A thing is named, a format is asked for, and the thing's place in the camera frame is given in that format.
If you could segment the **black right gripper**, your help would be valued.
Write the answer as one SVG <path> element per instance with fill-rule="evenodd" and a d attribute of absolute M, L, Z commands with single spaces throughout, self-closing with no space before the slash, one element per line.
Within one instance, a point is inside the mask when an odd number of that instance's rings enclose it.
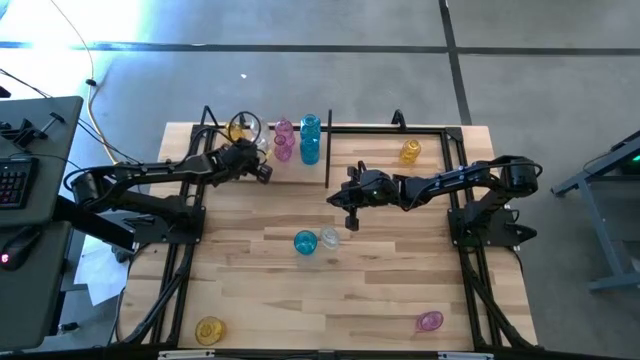
<path fill-rule="evenodd" d="M 347 229 L 359 230 L 357 210 L 366 207 L 400 205 L 400 193 L 391 177 L 376 169 L 367 170 L 363 161 L 357 166 L 349 166 L 347 175 L 349 186 L 330 195 L 327 200 L 338 208 L 347 209 Z"/>

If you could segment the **yellow ribbed glass vase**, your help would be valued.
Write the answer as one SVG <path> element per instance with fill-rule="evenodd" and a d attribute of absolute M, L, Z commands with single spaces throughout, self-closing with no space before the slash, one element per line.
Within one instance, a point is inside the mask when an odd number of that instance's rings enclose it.
<path fill-rule="evenodd" d="M 229 121 L 225 125 L 225 132 L 232 142 L 246 137 L 244 126 L 240 120 Z"/>
<path fill-rule="evenodd" d="M 202 318 L 195 327 L 196 341 L 203 346 L 219 342 L 226 334 L 226 324 L 217 317 Z"/>

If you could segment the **pink glass vase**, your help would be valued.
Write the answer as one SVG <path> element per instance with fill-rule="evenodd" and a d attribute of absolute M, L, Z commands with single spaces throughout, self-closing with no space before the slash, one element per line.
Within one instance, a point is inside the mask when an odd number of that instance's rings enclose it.
<path fill-rule="evenodd" d="M 440 311 L 422 313 L 416 320 L 416 330 L 430 332 L 439 329 L 444 322 L 444 315 Z"/>
<path fill-rule="evenodd" d="M 288 146 L 293 146 L 295 144 L 294 127 L 288 119 L 281 117 L 275 123 L 274 129 L 277 135 L 281 135 L 285 138 L 285 143 Z"/>
<path fill-rule="evenodd" d="M 292 146 L 284 135 L 276 135 L 274 138 L 274 155 L 281 162 L 287 162 L 292 155 Z"/>

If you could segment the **teal embossed glass vase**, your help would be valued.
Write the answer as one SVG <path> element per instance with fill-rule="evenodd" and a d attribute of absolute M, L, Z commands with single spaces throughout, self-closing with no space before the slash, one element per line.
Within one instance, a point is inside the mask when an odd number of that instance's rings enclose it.
<path fill-rule="evenodd" d="M 302 230 L 294 237 L 294 248 L 298 253 L 305 256 L 312 255 L 317 248 L 317 244 L 317 236 L 309 230 Z"/>

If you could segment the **teal square glass vase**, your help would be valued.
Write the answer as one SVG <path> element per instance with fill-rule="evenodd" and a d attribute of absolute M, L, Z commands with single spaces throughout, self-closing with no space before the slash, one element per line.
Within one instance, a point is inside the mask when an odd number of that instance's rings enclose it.
<path fill-rule="evenodd" d="M 321 138 L 321 120 L 314 114 L 306 114 L 300 121 L 300 138 L 315 139 Z"/>

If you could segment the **yellow glass bottle vase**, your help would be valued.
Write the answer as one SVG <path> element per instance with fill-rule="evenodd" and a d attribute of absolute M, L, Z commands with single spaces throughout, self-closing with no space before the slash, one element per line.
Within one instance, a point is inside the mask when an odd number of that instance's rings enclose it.
<path fill-rule="evenodd" d="M 421 150 L 422 147 L 418 140 L 411 139 L 405 141 L 400 151 L 400 161 L 404 164 L 414 164 Z"/>

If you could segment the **white paper sheet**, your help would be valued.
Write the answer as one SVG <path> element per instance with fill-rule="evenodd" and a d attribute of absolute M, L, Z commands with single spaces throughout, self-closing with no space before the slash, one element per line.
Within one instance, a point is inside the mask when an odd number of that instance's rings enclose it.
<path fill-rule="evenodd" d="M 74 276 L 75 285 L 85 285 L 93 306 L 116 297 L 125 288 L 129 261 L 118 262 L 110 245 L 86 235 Z"/>

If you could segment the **dark grey desk top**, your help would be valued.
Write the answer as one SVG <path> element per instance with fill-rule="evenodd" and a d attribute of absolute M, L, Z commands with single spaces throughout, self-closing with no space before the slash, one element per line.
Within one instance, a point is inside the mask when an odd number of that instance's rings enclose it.
<path fill-rule="evenodd" d="M 0 255 L 19 232 L 0 229 Z M 0 260 L 0 351 L 35 348 L 49 335 L 70 232 L 69 223 L 52 222 L 20 268 L 7 271 Z"/>
<path fill-rule="evenodd" d="M 66 121 L 53 124 L 47 131 L 48 138 L 34 140 L 26 151 L 0 137 L 0 158 L 39 160 L 26 206 L 0 209 L 0 228 L 44 224 L 52 218 L 82 105 L 83 99 L 79 96 L 0 101 L 0 121 L 8 122 L 13 128 L 19 128 L 26 118 L 41 129 L 51 119 L 51 112 Z"/>

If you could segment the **black desk clamp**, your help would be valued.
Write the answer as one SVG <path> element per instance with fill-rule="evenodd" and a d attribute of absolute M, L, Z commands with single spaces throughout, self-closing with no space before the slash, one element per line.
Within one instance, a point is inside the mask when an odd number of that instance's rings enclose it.
<path fill-rule="evenodd" d="M 13 128 L 8 122 L 0 121 L 0 137 L 8 140 L 19 150 L 26 151 L 34 140 L 46 140 L 47 131 L 55 123 L 65 124 L 65 119 L 55 113 L 50 113 L 51 119 L 41 129 L 36 128 L 32 122 L 24 118 L 19 128 Z"/>

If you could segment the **black computer keyboard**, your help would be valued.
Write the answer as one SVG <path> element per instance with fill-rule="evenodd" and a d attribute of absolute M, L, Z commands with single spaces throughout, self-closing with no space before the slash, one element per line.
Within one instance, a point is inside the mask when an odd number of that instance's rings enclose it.
<path fill-rule="evenodd" d="M 34 157 L 0 158 L 0 209 L 26 206 L 39 167 Z"/>

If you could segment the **black computer mouse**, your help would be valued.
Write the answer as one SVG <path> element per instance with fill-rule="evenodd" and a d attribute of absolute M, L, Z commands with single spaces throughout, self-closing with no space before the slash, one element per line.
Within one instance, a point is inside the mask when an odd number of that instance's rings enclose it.
<path fill-rule="evenodd" d="M 22 228 L 0 249 L 0 268 L 5 271 L 19 269 L 26 262 L 41 233 L 41 226 Z"/>

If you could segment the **grey metal cart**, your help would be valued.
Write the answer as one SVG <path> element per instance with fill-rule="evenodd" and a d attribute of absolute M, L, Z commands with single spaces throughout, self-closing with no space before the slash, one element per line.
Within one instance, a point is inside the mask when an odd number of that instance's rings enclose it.
<path fill-rule="evenodd" d="M 611 270 L 591 281 L 589 290 L 640 288 L 640 130 L 585 163 L 551 193 L 562 197 L 573 190 L 586 205 Z"/>

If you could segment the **black shelf divider post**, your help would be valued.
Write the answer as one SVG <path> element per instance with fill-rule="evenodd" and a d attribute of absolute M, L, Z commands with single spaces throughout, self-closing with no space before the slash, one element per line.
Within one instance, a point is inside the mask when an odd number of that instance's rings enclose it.
<path fill-rule="evenodd" d="M 329 189 L 330 185 L 330 167 L 332 152 L 332 133 L 333 133 L 333 110 L 328 110 L 327 126 L 326 126 L 326 161 L 325 161 L 325 180 L 324 187 Z"/>

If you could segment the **black metal table frame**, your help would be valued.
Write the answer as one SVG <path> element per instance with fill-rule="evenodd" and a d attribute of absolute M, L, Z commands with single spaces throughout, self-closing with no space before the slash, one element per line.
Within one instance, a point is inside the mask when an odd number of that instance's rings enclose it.
<path fill-rule="evenodd" d="M 405 141 L 422 150 L 414 164 L 400 161 Z M 524 282 L 506 249 L 457 248 L 448 211 L 478 198 L 480 189 L 435 198 L 405 212 L 362 210 L 356 232 L 326 199 L 358 161 L 388 173 L 430 176 L 493 154 L 484 127 L 336 124 L 330 185 L 325 189 L 326 134 L 317 165 L 275 163 L 268 185 L 240 180 L 191 190 L 206 210 L 203 234 L 189 249 L 185 284 L 143 338 L 160 351 L 209 349 L 215 358 L 278 360 L 437 359 L 438 352 L 514 357 L 537 348 Z M 340 235 L 326 248 L 320 231 Z M 318 239 L 305 256 L 294 248 L 302 231 Z M 416 330 L 422 313 L 440 311 L 442 326 Z M 200 345 L 195 327 L 213 316 L 226 334 Z"/>

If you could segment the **silver edge bracket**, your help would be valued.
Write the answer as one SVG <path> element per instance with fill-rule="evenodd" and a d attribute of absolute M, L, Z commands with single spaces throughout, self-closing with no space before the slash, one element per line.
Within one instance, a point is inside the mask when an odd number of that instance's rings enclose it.
<path fill-rule="evenodd" d="M 215 351 L 209 349 L 178 349 L 160 351 L 157 360 L 209 360 L 214 359 L 215 356 Z"/>
<path fill-rule="evenodd" d="M 438 360 L 495 360 L 491 353 L 438 352 Z"/>

